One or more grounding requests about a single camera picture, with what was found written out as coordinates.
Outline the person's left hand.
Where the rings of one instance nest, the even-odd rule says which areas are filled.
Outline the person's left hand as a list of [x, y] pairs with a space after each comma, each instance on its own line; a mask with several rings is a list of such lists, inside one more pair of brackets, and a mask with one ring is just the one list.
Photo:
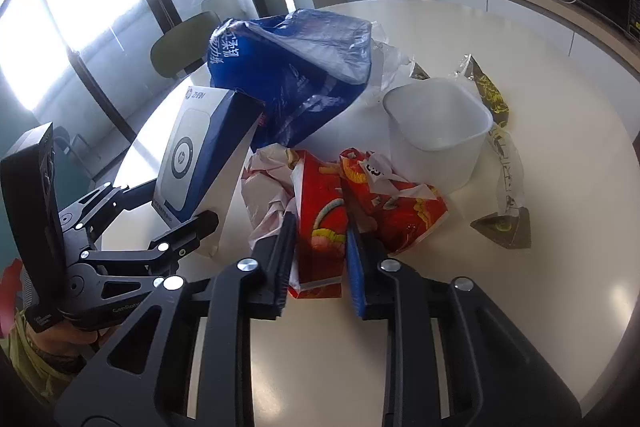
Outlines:
[[53, 403], [80, 373], [84, 350], [102, 346], [117, 327], [85, 332], [69, 321], [37, 333], [24, 311], [14, 313], [13, 325], [1, 337], [1, 350], [25, 387], [44, 402]]

